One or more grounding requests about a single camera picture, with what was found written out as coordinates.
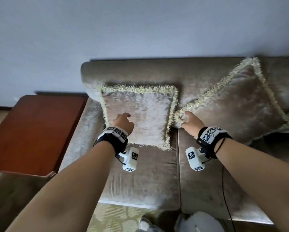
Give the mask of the person's right hand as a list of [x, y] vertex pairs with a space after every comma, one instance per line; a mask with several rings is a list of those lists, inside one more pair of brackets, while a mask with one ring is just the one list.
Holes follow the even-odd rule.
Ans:
[[183, 122], [181, 128], [185, 129], [187, 133], [196, 139], [199, 137], [199, 132], [205, 127], [204, 123], [190, 111], [185, 111], [188, 116], [188, 122]]

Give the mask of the white shoe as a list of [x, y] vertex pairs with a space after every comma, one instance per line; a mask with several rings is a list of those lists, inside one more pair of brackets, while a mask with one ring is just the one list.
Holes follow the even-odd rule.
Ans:
[[138, 229], [135, 232], [163, 232], [163, 230], [153, 225], [146, 217], [142, 217], [138, 222]]
[[174, 226], [174, 232], [225, 232], [221, 223], [205, 212], [193, 215], [181, 213]]

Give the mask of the brown wooden side table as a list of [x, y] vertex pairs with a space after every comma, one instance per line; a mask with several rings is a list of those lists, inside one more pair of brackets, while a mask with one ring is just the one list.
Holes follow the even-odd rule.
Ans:
[[0, 124], [0, 172], [57, 174], [88, 96], [26, 95]]

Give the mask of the person's right forearm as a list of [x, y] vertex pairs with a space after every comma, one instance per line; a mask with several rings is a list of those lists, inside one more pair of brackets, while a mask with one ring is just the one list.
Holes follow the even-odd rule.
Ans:
[[289, 232], [289, 163], [225, 138], [216, 157], [282, 232]]

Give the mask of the black wristband with marker tags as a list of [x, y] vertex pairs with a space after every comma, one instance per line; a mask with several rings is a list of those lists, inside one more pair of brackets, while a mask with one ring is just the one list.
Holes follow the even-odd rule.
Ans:
[[114, 150], [115, 156], [119, 156], [120, 153], [123, 153], [126, 150], [127, 143], [128, 143], [128, 133], [117, 127], [108, 127], [104, 130], [104, 132], [97, 138], [94, 144], [97, 144], [101, 141], [109, 142]]
[[198, 133], [197, 144], [201, 146], [200, 153], [207, 159], [217, 159], [215, 146], [225, 138], [233, 139], [229, 133], [219, 127], [204, 127]]

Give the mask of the green patterned rug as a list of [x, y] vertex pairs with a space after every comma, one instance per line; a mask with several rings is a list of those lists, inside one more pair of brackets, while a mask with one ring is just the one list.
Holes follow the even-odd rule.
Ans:
[[161, 210], [98, 203], [87, 232], [135, 232], [142, 216], [156, 218]]

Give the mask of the beige fringed cushion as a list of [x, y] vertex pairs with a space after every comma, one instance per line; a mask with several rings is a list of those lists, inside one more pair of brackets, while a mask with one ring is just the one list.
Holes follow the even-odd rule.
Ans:
[[176, 124], [191, 111], [207, 126], [218, 126], [232, 138], [248, 144], [289, 125], [266, 83], [258, 58], [246, 58], [228, 76], [174, 114]]
[[171, 85], [100, 87], [100, 104], [107, 127], [114, 126], [117, 115], [129, 113], [135, 124], [129, 144], [149, 145], [170, 150], [170, 128], [174, 121], [178, 89]]

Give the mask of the person's left hand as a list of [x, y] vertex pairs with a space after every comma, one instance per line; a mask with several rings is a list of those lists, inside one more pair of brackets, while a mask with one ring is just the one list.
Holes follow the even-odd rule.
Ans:
[[122, 119], [120, 118], [121, 114], [117, 115], [117, 118], [113, 120], [113, 125], [119, 127], [120, 129], [123, 129], [127, 132], [127, 136], [129, 136], [135, 127], [135, 124], [128, 119]]

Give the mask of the beige velvet sofa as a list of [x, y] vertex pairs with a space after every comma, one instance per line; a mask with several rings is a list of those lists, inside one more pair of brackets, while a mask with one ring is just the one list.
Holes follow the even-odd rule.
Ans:
[[[198, 99], [228, 76], [241, 58], [175, 58], [90, 61], [81, 65], [81, 80], [89, 99], [60, 166], [60, 171], [82, 157], [106, 127], [100, 104], [100, 87], [115, 85], [171, 85], [178, 89], [175, 112]], [[289, 57], [259, 60], [266, 83], [280, 108], [289, 116]], [[170, 128], [171, 149], [129, 144], [139, 150], [138, 166], [127, 172], [115, 160], [99, 200], [100, 203], [146, 209], [203, 211], [228, 219], [224, 194], [233, 220], [271, 224], [268, 216], [247, 196], [218, 160], [210, 160], [202, 171], [189, 166], [185, 150], [199, 148], [181, 124]], [[289, 132], [289, 125], [274, 132]], [[289, 162], [289, 141], [266, 144], [264, 136], [248, 143], [252, 147]]]

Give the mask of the person's left forearm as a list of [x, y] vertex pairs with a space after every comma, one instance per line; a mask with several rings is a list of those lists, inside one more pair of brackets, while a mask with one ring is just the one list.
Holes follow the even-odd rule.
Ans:
[[6, 232], [86, 232], [114, 159], [109, 142], [97, 143], [52, 178]]

